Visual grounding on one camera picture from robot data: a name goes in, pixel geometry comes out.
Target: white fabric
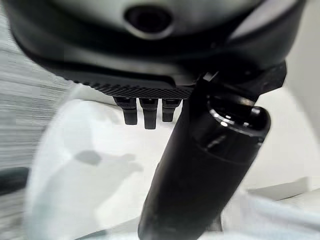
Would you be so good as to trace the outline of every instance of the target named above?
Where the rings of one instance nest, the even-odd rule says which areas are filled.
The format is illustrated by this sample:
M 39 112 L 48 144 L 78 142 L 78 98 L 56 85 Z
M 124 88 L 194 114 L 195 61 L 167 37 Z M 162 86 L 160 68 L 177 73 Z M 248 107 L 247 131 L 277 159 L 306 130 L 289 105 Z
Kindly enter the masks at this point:
M 273 125 L 243 188 L 318 174 L 319 151 L 308 120 L 286 89 L 261 98 Z M 74 240 L 137 218 L 174 123 L 145 130 L 124 124 L 120 108 L 72 100 L 55 116 L 34 159 L 27 189 L 30 240 Z
M 199 240 L 319 240 L 320 215 L 237 192 L 221 215 L 223 233 Z M 135 232 L 84 237 L 81 240 L 139 240 Z

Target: camera lens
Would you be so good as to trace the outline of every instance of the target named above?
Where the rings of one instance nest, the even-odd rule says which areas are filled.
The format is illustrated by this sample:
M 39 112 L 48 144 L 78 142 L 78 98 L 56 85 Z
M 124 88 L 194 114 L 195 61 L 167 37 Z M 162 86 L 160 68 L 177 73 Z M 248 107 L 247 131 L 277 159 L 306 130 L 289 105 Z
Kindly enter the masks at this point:
M 134 30 L 146 35 L 159 35 L 170 28 L 173 22 L 172 16 L 158 6 L 132 7 L 126 11 L 124 18 L 130 25 L 130 32 L 135 35 Z

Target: gray blurred background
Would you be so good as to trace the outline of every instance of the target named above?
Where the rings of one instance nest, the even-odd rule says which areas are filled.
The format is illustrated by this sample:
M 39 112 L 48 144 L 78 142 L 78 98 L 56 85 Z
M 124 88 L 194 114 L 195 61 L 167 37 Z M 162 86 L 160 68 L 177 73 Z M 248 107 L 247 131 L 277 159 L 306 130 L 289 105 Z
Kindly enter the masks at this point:
M 320 119 L 319 13 L 320 0 L 310 1 L 288 57 L 286 84 L 303 105 L 320 139 L 318 121 L 312 121 Z M 9 33 L 0 2 L 0 170 L 31 166 L 43 131 L 72 86 L 22 54 Z M 0 197 L 0 240 L 23 239 L 23 202 L 23 190 Z
M 0 170 L 30 167 L 42 132 L 72 83 L 26 58 L 0 1 Z M 0 240 L 21 240 L 24 190 L 0 197 Z

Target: black plastic housing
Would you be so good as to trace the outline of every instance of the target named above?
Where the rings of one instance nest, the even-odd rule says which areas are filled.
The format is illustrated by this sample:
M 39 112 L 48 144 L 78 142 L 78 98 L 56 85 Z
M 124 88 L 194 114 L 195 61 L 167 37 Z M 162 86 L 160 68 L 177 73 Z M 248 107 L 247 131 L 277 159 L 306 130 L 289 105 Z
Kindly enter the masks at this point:
M 35 62 L 107 95 L 151 99 L 187 99 L 203 72 L 283 62 L 305 2 L 265 0 L 205 32 L 148 41 L 82 21 L 49 0 L 3 0 L 14 37 Z
M 236 191 L 270 129 L 270 116 L 259 107 L 241 123 L 220 121 L 211 109 L 215 103 L 198 90 L 184 102 L 156 169 L 141 240 L 198 239 Z

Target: black grip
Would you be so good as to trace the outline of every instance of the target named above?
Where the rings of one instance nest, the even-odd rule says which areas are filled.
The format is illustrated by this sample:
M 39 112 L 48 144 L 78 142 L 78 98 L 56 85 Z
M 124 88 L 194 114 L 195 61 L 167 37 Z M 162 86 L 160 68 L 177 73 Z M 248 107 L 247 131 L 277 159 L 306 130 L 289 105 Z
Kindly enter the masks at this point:
M 269 131 L 267 111 L 254 111 L 237 129 L 198 104 L 183 104 L 143 207 L 141 240 L 202 235 L 236 191 Z

